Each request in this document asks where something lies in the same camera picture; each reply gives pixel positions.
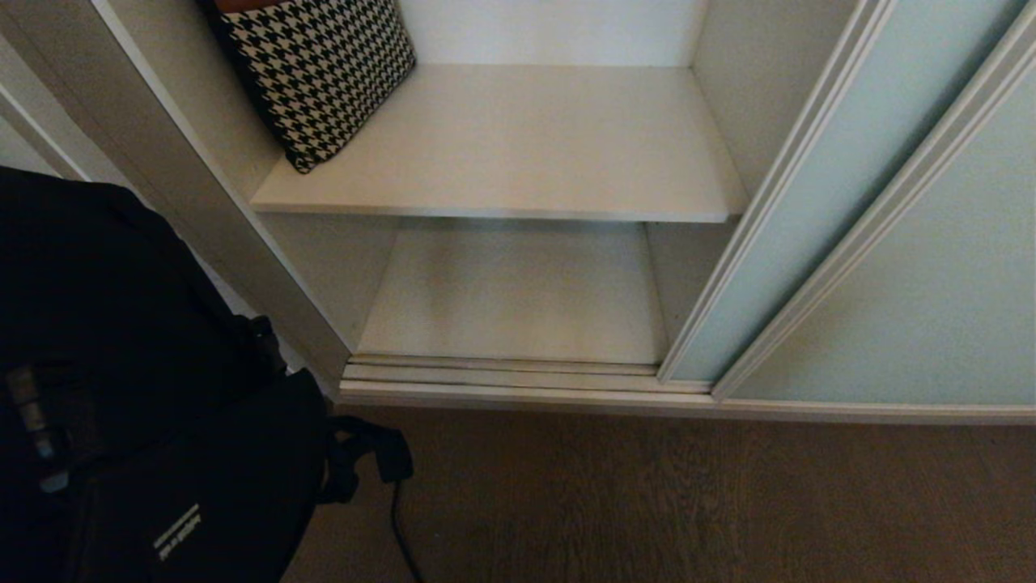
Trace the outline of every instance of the floorboard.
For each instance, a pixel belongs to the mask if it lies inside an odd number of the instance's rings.
[[[411,442],[428,581],[1036,580],[1036,428],[348,412]],[[285,582],[409,580],[361,475]]]

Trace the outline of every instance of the white shelf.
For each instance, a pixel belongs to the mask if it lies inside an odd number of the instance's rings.
[[[666,350],[642,225],[409,218],[357,352],[658,365]]]
[[[259,210],[723,222],[747,204],[689,68],[420,64]]]

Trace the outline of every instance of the cord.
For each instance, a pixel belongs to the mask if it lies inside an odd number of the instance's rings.
[[[418,563],[414,562],[410,549],[403,540],[403,531],[399,528],[399,492],[402,486],[402,482],[397,482],[392,493],[392,532],[396,535],[396,544],[399,545],[399,551],[403,554],[403,560],[406,561],[414,583],[425,583],[425,579],[421,577],[421,570],[418,569]]]

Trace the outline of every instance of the black and white pillow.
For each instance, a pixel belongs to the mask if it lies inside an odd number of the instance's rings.
[[[206,1],[253,105],[303,173],[342,149],[416,62],[395,0],[286,0],[234,12]]]

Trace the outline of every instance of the backpack strap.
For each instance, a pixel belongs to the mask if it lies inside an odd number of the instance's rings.
[[[351,434],[352,437],[340,442],[340,433]],[[377,460],[382,483],[399,483],[413,475],[410,448],[399,430],[375,426],[349,415],[328,417],[325,446],[327,482],[317,497],[318,504],[352,500],[359,486],[356,462],[371,451]]]

